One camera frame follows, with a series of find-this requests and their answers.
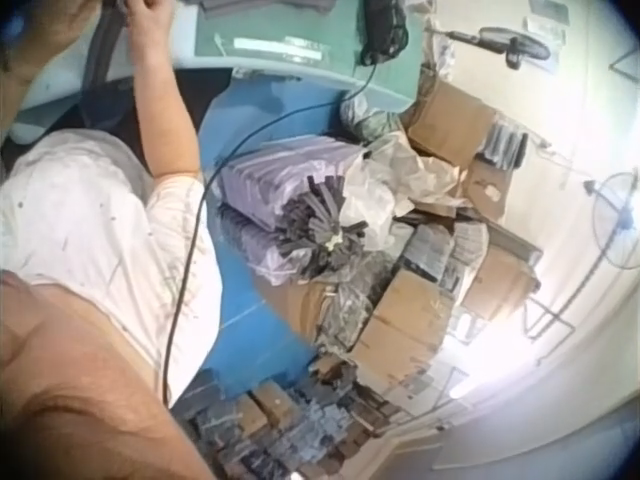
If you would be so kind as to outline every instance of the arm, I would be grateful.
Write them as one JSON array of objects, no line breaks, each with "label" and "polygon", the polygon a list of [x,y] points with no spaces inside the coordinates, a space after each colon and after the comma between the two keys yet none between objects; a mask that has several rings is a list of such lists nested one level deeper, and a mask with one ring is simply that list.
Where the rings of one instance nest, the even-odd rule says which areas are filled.
[{"label": "arm", "polygon": [[134,94],[142,148],[156,183],[198,178],[198,137],[180,96],[169,54],[174,0],[129,0]]},{"label": "arm", "polygon": [[0,278],[0,428],[24,478],[213,479],[160,400],[90,322],[15,275]]}]

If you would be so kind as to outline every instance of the black cable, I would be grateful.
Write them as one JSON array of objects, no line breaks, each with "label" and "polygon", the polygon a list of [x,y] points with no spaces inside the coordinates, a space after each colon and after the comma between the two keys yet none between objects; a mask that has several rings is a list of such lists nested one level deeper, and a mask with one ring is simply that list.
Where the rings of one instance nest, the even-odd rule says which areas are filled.
[{"label": "black cable", "polygon": [[[377,65],[374,65],[371,70],[371,74],[369,75],[369,78],[367,79],[365,84],[362,87],[360,87],[357,91],[352,93],[351,95],[345,96],[342,100],[338,102],[338,105],[342,105],[345,102],[353,100],[362,92],[364,92],[367,89],[367,87],[371,84],[371,81],[373,80],[373,76],[375,75],[376,70],[377,70]],[[235,146],[235,148],[231,150],[231,153],[229,153],[229,155],[227,155],[225,158],[223,158],[218,162],[216,169],[213,171],[213,174],[211,175],[211,178],[209,178],[209,180],[207,180],[207,182],[205,183],[204,192],[202,194],[202,198],[200,199],[200,204],[198,205],[198,211],[196,213],[196,224],[193,230],[193,237],[191,238],[191,245],[189,246],[189,251],[187,252],[187,260],[184,265],[184,273],[182,275],[182,282],[180,285],[180,290],[178,292],[178,298],[176,300],[176,309],[173,314],[173,319],[171,320],[171,329],[169,330],[169,337],[167,339],[167,347],[164,355],[164,363],[162,368],[162,401],[166,407],[169,406],[169,360],[171,358],[171,349],[173,347],[173,339],[175,337],[176,328],[178,326],[178,318],[180,317],[180,312],[182,311],[182,304],[184,303],[184,297],[187,292],[187,284],[189,282],[189,272],[191,271],[191,262],[193,261],[193,254],[196,248],[198,231],[200,229],[200,219],[202,217],[202,212],[204,211],[204,206],[207,203],[207,193],[211,189],[213,182],[218,177],[222,169],[226,167],[233,160],[233,157],[240,151],[240,149],[249,140],[251,140],[253,137],[258,135],[260,132],[263,132],[267,128],[272,127],[273,125],[280,123],[283,120],[286,120],[287,118],[293,117],[294,115],[298,115],[304,112],[309,112],[312,110],[318,110],[321,108],[333,107],[335,104],[336,104],[335,102],[325,102],[325,103],[320,103],[318,105],[312,105],[310,107],[293,110],[255,129],[253,132],[249,133],[246,137],[244,137]]]}]

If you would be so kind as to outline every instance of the hand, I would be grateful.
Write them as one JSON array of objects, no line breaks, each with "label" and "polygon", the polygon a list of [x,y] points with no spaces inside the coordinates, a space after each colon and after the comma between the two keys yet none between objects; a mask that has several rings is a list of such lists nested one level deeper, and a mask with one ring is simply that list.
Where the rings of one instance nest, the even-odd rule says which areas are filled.
[{"label": "hand", "polygon": [[175,0],[126,0],[129,41],[136,66],[169,59]]}]

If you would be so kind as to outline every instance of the plastic bag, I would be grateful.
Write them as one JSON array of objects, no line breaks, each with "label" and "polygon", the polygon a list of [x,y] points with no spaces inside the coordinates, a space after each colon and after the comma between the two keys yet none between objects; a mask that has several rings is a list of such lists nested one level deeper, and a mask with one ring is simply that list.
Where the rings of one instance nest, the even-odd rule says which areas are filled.
[{"label": "plastic bag", "polygon": [[410,146],[404,132],[385,135],[371,145],[371,161],[386,167],[384,177],[398,203],[412,199],[423,203],[454,204],[447,192],[458,182],[458,169],[434,157],[421,157]]},{"label": "plastic bag", "polygon": [[218,211],[223,238],[238,251],[249,267],[271,285],[297,280],[311,258],[309,249],[299,249],[284,257],[274,233],[267,232],[228,205]]},{"label": "plastic bag", "polygon": [[393,270],[414,229],[402,223],[391,226],[385,250],[367,254],[348,282],[338,286],[322,321],[318,342],[342,355],[356,343],[362,328],[393,280]]},{"label": "plastic bag", "polygon": [[368,223],[365,250],[389,245],[391,221],[413,210],[411,200],[451,206],[467,202],[447,195],[458,182],[458,170],[437,158],[420,157],[403,132],[387,134],[369,148],[371,158],[359,159],[346,173],[347,201],[340,212],[341,225]]},{"label": "plastic bag", "polygon": [[369,164],[358,159],[345,175],[345,203],[340,211],[340,224],[348,226],[366,221],[364,249],[376,251],[388,244],[396,201],[382,175],[368,168]]},{"label": "plastic bag", "polygon": [[398,115],[372,108],[364,93],[340,104],[340,119],[342,125],[365,144],[388,133],[402,131]]},{"label": "plastic bag", "polygon": [[263,145],[222,169],[224,201],[273,232],[287,201],[318,183],[342,176],[364,148],[329,137],[305,136]]},{"label": "plastic bag", "polygon": [[453,247],[453,237],[442,225],[420,225],[402,255],[403,264],[421,277],[439,283]]}]

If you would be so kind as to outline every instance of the white plastic sheet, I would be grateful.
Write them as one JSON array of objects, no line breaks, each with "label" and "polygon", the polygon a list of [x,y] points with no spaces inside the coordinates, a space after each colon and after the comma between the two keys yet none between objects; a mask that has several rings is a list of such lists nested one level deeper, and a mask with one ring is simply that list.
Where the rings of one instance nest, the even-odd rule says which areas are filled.
[{"label": "white plastic sheet", "polygon": [[464,199],[447,195],[458,182],[458,169],[437,158],[420,157],[403,132],[389,133],[373,142],[369,159],[353,163],[345,175],[347,201],[340,223],[352,225],[362,220],[365,250],[389,245],[389,227],[394,216],[414,208],[413,201],[436,205],[464,205]]}]

